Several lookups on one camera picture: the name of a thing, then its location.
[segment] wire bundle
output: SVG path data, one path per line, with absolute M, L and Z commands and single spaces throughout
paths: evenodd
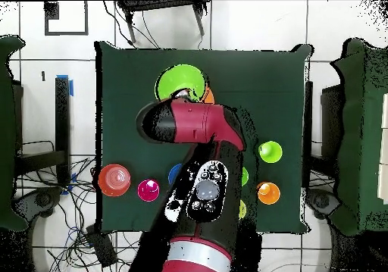
M 50 142 L 52 145 L 52 150 L 54 150 L 54 145 L 51 141 L 38 141 L 38 142 Z M 29 142 L 25 144 L 33 144 L 38 142 Z M 91 175 L 94 173 L 94 167 L 91 167 L 91 164 L 95 161 L 95 158 L 88 159 L 85 158 L 81 161 L 75 161 L 71 163 L 71 170 L 73 171 L 76 166 L 80 165 L 80 169 L 77 170 L 77 173 L 73 177 L 73 180 L 75 182 L 69 183 L 68 186 L 63 186 L 58 184 L 57 176 L 53 172 L 52 168 L 49 167 L 49 171 L 47 170 L 38 170 L 36 171 L 37 179 L 32 178 L 29 174 L 25 174 L 20 179 L 22 181 L 30 181 L 35 183 L 42 183 L 45 186 L 60 186 L 63 190 L 68 191 L 71 200 L 74 204 L 74 225 L 71 226 L 69 224 L 69 220 L 67 218 L 67 213 L 62 207 L 62 205 L 59 203 L 58 207 L 62 210 L 64 213 L 64 222 L 66 223 L 66 226 L 68 228 L 68 234 L 67 239 L 64 244 L 64 250 L 61 251 L 57 256 L 53 255 L 53 253 L 50 250 L 47 250 L 47 252 L 53 257 L 54 261 L 50 267 L 49 272 L 70 272 L 71 268 L 77 268 L 77 269 L 85 269 L 86 272 L 89 272 L 89 267 L 101 265 L 101 263 L 98 261 L 97 257 L 95 256 L 95 251 L 92 245 L 90 245 L 86 240 L 86 232 L 84 231 L 85 227 L 85 218 L 83 216 L 82 212 L 82 206 L 84 203 L 94 205 L 95 202 L 90 202 L 86 200 L 86 197 L 90 193 L 95 193 L 95 190 L 92 186 L 91 182 L 87 182 L 85 180 L 80 180 L 79 177 L 82 172 L 84 172 L 88 167 Z M 39 187 L 44 186 L 28 186 L 22 188 L 31 188 L 31 189 L 38 189 Z M 74 193 L 74 188 L 81 189 L 81 193 L 79 195 L 76 195 Z M 112 241 L 112 235 L 117 233 L 117 231 L 110 232 L 108 235 L 111 238 Z M 133 245 L 137 243 L 138 241 L 134 243 L 129 243 L 129 246 L 120 252 L 126 250 L 126 249 L 134 249 Z M 124 261 L 122 259 L 118 259 L 118 263 L 121 264 L 120 269 L 124 265 L 130 266 L 130 262 Z

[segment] green cup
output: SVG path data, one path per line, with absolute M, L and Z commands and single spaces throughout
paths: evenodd
M 197 102 L 205 93 L 205 78 L 200 69 L 189 64 L 178 64 L 165 70 L 155 84 L 155 96 L 162 100 L 181 89 L 189 89 L 189 97 Z
M 261 159 L 266 163 L 276 163 L 283 155 L 283 150 L 280 144 L 269 141 L 261 144 L 258 147 L 258 153 Z
M 242 167 L 241 186 L 246 185 L 249 179 L 249 174 L 246 168 Z

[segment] metal stand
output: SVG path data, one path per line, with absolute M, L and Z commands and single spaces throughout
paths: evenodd
M 206 2 L 210 0 L 201 1 L 174 1 L 174 0 L 159 0 L 159 1 L 123 1 L 117 2 L 118 6 L 123 9 L 125 14 L 125 20 L 127 21 L 128 30 L 130 31 L 130 39 L 132 43 L 136 42 L 135 34 L 133 32 L 132 20 L 135 11 L 146 11 L 161 8 L 179 7 L 184 5 L 192 5 L 194 15 L 198 24 L 199 32 L 201 36 L 205 35 L 202 25 L 203 10 L 206 8 Z
M 15 99 L 16 109 L 21 108 L 21 98 Z M 53 152 L 19 155 L 15 158 L 15 176 L 56 165 L 58 184 L 70 182 L 70 113 L 69 80 L 55 79 L 55 148 Z

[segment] blue tape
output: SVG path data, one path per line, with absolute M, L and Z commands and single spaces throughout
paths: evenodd
M 77 173 L 72 173 L 71 174 L 71 182 L 76 182 L 77 181 Z M 74 185 L 69 185 L 68 187 L 67 187 L 67 189 L 69 190 L 69 191 L 71 191 L 72 189 L 74 188 Z M 69 194 L 69 192 L 68 191 L 63 191 L 62 193 L 61 193 L 61 195 L 68 195 Z
M 74 96 L 73 80 L 69 80 L 69 93 L 70 96 Z

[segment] robot button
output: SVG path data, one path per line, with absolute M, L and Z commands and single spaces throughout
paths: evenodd
M 214 206 L 213 203 L 209 202 L 209 203 L 207 203 L 207 204 L 205 205 L 205 209 L 206 209 L 207 212 L 212 212 L 212 211 L 214 211 L 215 206 Z
M 214 179 L 215 179 L 216 181 L 221 181 L 221 180 L 222 180 L 221 174 L 215 173 L 215 174 L 214 174 Z
M 198 210 L 201 207 L 201 202 L 195 201 L 192 203 L 192 209 L 193 210 Z

